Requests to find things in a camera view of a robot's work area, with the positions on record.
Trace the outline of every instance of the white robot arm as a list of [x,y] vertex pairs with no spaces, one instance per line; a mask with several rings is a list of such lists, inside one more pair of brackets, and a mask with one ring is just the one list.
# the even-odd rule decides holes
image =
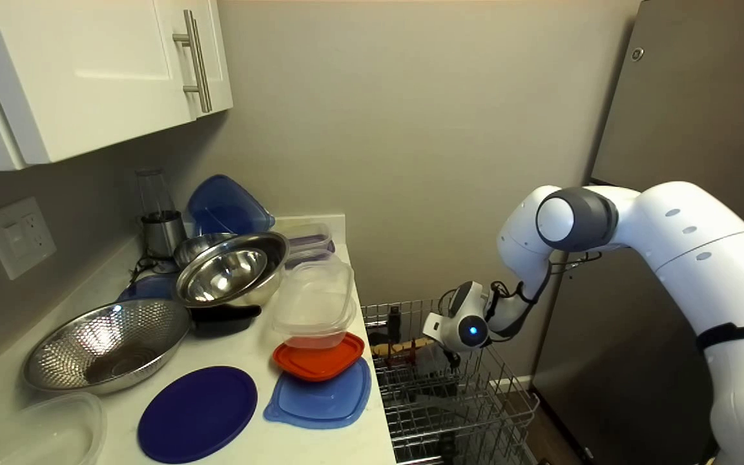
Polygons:
[[698,334],[713,380],[717,465],[744,465],[744,222],[691,184],[534,189],[504,222],[514,294],[468,281],[423,334],[451,352],[512,339],[548,285],[550,251],[633,247]]

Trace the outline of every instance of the wire dish rack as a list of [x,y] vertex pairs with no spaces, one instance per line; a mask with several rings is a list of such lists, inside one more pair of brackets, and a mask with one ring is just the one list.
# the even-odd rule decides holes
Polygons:
[[534,465],[526,426],[539,399],[490,348],[447,355],[420,337],[434,299],[363,304],[394,459]]

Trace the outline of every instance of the electrical outlet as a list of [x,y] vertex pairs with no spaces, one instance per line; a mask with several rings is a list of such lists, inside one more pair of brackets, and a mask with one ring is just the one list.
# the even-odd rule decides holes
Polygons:
[[18,278],[53,251],[53,238],[34,196],[0,209],[0,264],[8,278]]

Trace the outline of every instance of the cabinet handle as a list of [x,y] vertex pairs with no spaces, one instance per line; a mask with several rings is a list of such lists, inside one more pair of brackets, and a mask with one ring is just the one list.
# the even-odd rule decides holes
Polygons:
[[193,86],[184,86],[184,94],[196,94],[199,95],[199,108],[204,113],[211,110],[211,94],[209,94],[209,78],[207,78],[207,64],[202,60],[202,43],[199,43],[199,29],[196,29],[196,19],[190,10],[184,10],[185,19],[185,33],[173,33],[173,42],[181,47],[190,50],[190,64],[193,64]]

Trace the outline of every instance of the kitchen counter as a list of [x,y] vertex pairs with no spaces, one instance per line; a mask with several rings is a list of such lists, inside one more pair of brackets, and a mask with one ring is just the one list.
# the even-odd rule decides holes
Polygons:
[[[295,219],[278,219],[278,231],[295,227],[299,222]],[[340,215],[319,215],[319,216],[304,216],[317,219],[319,225],[328,225],[337,259],[348,264],[345,251],[345,225]],[[0,420],[8,420],[16,411],[41,400],[36,392],[26,391],[21,386],[21,364],[23,356],[30,352],[30,346],[48,334],[62,320],[110,302],[128,278],[128,269],[137,260],[137,241],[125,241],[116,253],[110,253],[93,275],[76,286],[70,290],[66,296],[45,315],[41,317],[30,331],[26,331],[13,346],[0,355]],[[350,290],[350,326],[348,331],[362,337],[363,320],[355,290]],[[137,448],[137,420],[146,402],[173,380],[202,369],[202,368],[237,368],[248,373],[257,387],[257,406],[249,419],[249,423],[235,436],[227,448],[220,451],[199,459],[199,463],[248,463],[248,465],[277,465],[277,463],[313,463],[313,465],[328,465],[328,463],[358,463],[358,465],[388,465],[394,463],[389,431],[382,411],[380,386],[372,378],[370,402],[363,413],[344,430],[296,430],[287,423],[271,423],[262,419],[262,408],[271,400],[273,386],[277,386],[277,368],[271,368],[271,352],[273,342],[262,331],[265,315],[257,315],[256,322],[235,337],[220,337],[220,339],[193,339],[187,337],[175,356],[150,380],[145,380],[137,387],[128,387],[124,392],[103,396],[97,399],[106,411],[106,431],[103,431],[103,448],[97,454],[97,463],[106,465],[132,465],[132,463],[151,463],[141,454]],[[372,352],[370,342],[363,348],[363,360],[372,369]]]

